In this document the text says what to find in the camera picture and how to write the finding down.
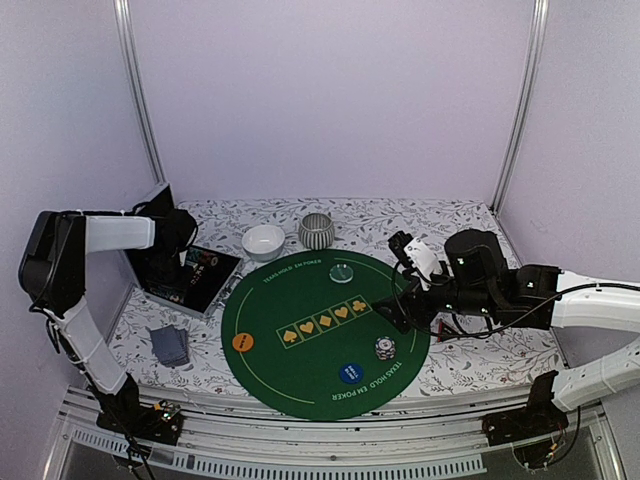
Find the orange big blind button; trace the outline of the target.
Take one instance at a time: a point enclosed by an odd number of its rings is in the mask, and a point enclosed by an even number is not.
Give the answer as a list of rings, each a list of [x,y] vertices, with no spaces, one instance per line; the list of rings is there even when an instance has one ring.
[[[247,332],[236,334],[232,339],[232,348],[239,353],[251,351],[255,346],[254,337]]]

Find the clear acrylic dealer button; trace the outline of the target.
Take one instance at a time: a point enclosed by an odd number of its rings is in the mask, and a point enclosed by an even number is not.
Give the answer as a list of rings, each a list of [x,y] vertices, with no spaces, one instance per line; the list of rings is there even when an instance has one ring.
[[[335,283],[346,284],[354,278],[354,270],[345,263],[335,264],[329,270],[329,278]]]

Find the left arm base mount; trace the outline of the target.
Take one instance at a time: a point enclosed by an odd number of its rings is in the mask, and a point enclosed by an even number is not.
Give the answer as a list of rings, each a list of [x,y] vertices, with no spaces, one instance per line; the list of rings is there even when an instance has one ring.
[[[96,421],[102,429],[171,446],[177,445],[183,423],[180,406],[168,400],[140,405],[132,413],[101,411]]]

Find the blue poker chip stack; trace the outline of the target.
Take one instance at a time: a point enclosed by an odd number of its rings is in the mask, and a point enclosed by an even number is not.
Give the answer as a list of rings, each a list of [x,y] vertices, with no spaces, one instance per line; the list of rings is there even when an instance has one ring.
[[[396,356],[395,341],[388,336],[381,336],[376,339],[374,350],[379,360],[391,360]]]

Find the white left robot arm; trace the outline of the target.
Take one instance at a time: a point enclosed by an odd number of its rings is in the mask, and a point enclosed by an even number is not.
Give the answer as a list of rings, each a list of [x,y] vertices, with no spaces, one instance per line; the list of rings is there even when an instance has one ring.
[[[86,258],[91,253],[140,250],[151,272],[177,281],[197,223],[185,210],[164,215],[114,211],[43,211],[25,247],[18,278],[30,312],[51,324],[50,338],[84,371],[102,410],[128,434],[148,426],[135,380],[115,360],[86,300]]]

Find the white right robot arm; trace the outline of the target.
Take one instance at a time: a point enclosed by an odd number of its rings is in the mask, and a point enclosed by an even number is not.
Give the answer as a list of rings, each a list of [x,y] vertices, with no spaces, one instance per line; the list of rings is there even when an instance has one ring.
[[[467,229],[446,240],[441,261],[420,239],[399,231],[388,241],[393,269],[409,281],[403,290],[373,303],[373,309],[402,334],[429,333],[440,313],[477,316],[489,335],[509,328],[573,327],[639,331],[639,286],[579,275],[555,266],[509,268],[497,235]],[[538,376],[517,427],[537,436],[556,412],[618,393],[639,383],[639,342],[581,367]]]

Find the blue small blind button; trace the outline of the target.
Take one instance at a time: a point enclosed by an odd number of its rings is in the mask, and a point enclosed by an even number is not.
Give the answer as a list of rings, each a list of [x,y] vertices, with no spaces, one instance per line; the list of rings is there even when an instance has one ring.
[[[346,363],[339,368],[339,378],[345,384],[359,384],[364,378],[364,369],[357,363]]]

